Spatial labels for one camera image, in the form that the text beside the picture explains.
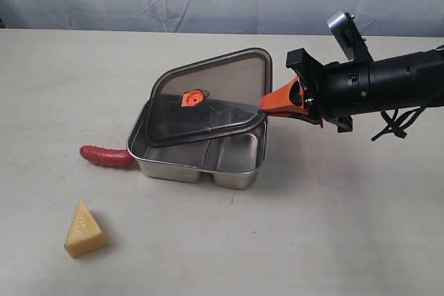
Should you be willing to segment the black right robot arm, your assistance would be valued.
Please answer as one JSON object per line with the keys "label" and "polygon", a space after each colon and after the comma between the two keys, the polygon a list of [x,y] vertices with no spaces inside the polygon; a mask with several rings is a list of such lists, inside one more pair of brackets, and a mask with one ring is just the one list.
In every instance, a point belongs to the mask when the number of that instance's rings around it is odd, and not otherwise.
{"label": "black right robot arm", "polygon": [[296,76],[262,97],[261,109],[313,125],[334,124],[339,133],[353,130],[352,116],[378,112],[385,134],[405,138],[406,130],[430,107],[443,106],[443,51],[411,53],[374,61],[356,59],[321,64],[304,49],[290,51],[286,66]]}

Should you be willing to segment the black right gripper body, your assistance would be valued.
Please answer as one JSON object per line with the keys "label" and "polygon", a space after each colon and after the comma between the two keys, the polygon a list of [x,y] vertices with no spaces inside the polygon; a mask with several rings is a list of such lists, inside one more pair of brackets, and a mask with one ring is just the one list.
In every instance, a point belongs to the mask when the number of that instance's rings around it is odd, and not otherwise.
{"label": "black right gripper body", "polygon": [[372,62],[348,61],[321,64],[306,50],[287,53],[286,67],[299,77],[304,91],[305,111],[317,111],[323,122],[337,132],[353,130],[352,115],[359,113],[362,92],[368,92],[368,73]]}

